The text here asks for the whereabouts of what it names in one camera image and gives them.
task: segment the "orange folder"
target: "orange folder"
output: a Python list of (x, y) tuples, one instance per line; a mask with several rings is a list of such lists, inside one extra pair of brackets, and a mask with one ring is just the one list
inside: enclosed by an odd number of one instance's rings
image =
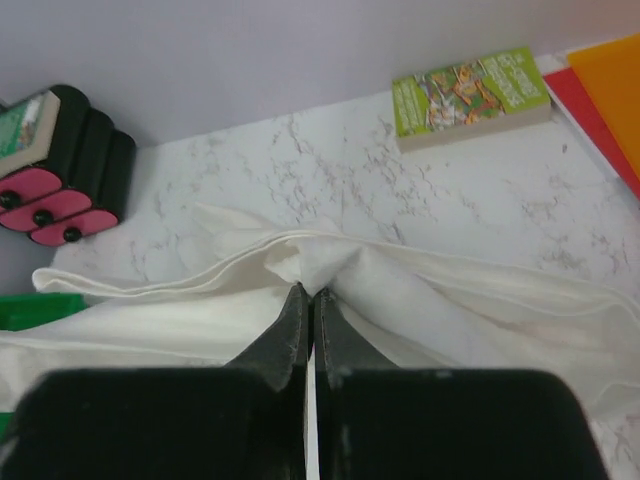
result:
[(571, 53), (568, 59), (640, 178), (640, 34)]

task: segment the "white marble surface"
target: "white marble surface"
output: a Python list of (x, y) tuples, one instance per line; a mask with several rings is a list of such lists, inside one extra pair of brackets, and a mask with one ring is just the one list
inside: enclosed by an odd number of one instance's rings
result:
[[(159, 281), (202, 270), (195, 202), (295, 225), (538, 267), (640, 300), (640, 210), (553, 121), (401, 156), (383, 93), (140, 152), (129, 219), (58, 250), (54, 266)], [(640, 408), (595, 427), (614, 478), (640, 478)]]

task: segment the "white wall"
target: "white wall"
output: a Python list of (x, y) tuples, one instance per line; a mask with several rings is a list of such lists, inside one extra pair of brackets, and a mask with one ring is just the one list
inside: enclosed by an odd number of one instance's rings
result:
[(640, 29), (638, 0), (22, 0), (0, 12), (0, 98), (69, 82), (143, 143), (505, 47), (550, 53)]
[(0, 295), (33, 292), (31, 274), (36, 268), (49, 266), (54, 252), (24, 234), (0, 228)]

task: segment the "white fabric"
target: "white fabric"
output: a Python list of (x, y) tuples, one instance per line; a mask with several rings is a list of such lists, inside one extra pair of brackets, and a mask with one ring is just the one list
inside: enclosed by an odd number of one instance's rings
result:
[(192, 278), (132, 287), (36, 271), (39, 291), (106, 301), (0, 334), (0, 410), (52, 368), (224, 363), (277, 318), (298, 281), (310, 295), (330, 286), (351, 324), (399, 365), (552, 371), (600, 418), (638, 399), (640, 307), (613, 290), (349, 238), (326, 220), (286, 230), (211, 206), (194, 217), (211, 233), (203, 254), (220, 261)]

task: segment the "black knob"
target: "black knob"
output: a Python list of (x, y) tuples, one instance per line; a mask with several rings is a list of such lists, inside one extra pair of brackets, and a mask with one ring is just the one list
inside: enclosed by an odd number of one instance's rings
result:
[(33, 214), (33, 223), (39, 227), (45, 227), (53, 223), (53, 213), (49, 210), (38, 210)]
[(62, 238), (67, 243), (75, 243), (82, 238), (82, 232), (76, 227), (69, 227), (62, 234)]
[(11, 210), (13, 208), (19, 207), (21, 201), (22, 200), (20, 199), (20, 195), (18, 195), (13, 190), (5, 190), (4, 192), (0, 193), (0, 207), (4, 208), (5, 210)]

